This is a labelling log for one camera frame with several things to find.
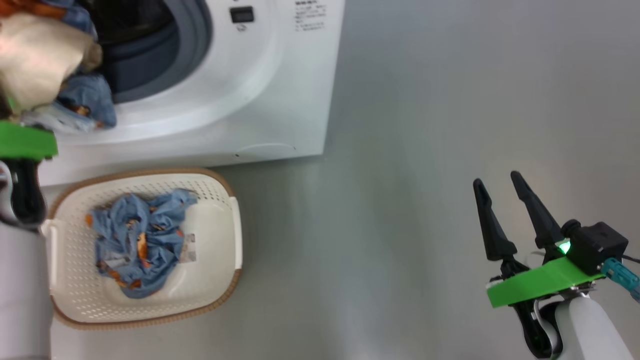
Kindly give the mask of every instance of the teal connector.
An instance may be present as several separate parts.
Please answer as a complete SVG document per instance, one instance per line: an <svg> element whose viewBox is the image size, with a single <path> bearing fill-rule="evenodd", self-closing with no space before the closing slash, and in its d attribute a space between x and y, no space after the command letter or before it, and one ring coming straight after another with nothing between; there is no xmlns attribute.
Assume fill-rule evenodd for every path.
<svg viewBox="0 0 640 360"><path fill-rule="evenodd" d="M600 269L603 275L622 285L635 301L640 303L640 277L614 258L607 259Z"/></svg>

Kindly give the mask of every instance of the cable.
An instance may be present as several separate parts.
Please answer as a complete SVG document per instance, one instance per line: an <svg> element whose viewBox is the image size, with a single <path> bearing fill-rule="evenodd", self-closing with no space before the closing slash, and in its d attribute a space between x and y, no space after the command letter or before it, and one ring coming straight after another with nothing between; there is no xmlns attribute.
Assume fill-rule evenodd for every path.
<svg viewBox="0 0 640 360"><path fill-rule="evenodd" d="M625 260L633 261L635 263L640 264L640 259L632 258L632 257L627 256L627 255L622 255L622 258L625 259Z"/></svg>

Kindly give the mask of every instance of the garment label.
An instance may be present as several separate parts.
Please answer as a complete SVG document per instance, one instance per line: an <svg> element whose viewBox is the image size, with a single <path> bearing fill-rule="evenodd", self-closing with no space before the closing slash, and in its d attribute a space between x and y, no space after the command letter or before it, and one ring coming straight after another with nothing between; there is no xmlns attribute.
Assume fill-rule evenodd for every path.
<svg viewBox="0 0 640 360"><path fill-rule="evenodd" d="M296 31L324 29L326 0L296 0Z"/></svg>
<svg viewBox="0 0 640 360"><path fill-rule="evenodd" d="M180 253L180 263L194 263L197 260L196 255L196 234L187 234L184 236L184 244L182 244L182 252Z"/></svg>

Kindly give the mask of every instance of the laundry basket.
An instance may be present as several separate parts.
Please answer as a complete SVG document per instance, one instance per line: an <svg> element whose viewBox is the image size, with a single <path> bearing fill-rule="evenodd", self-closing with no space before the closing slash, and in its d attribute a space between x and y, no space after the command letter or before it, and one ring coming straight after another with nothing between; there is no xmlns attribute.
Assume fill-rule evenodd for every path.
<svg viewBox="0 0 640 360"><path fill-rule="evenodd" d="M126 193L152 199L176 188L198 194L181 225L189 257L144 299L127 298L96 269L97 233L85 216ZM240 212L227 182L200 168L148 170L79 183L51 206L43 233L51 242L50 287L56 318L76 329L126 329L180 320L221 306L242 268Z"/></svg>

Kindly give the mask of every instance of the basket handle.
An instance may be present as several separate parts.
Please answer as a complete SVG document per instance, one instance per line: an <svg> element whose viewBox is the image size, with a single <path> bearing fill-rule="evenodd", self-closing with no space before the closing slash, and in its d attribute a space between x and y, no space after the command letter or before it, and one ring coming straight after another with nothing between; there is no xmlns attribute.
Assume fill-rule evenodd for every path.
<svg viewBox="0 0 640 360"><path fill-rule="evenodd" d="M49 288L56 287L56 279L58 278L58 234L59 229L52 220L46 220L40 226L40 232L49 240L49 248L51 256L49 256Z"/></svg>
<svg viewBox="0 0 640 360"><path fill-rule="evenodd" d="M229 198L231 200L231 211L234 216L234 232L236 234L236 269L242 269L242 222L240 221L240 206L235 196Z"/></svg>

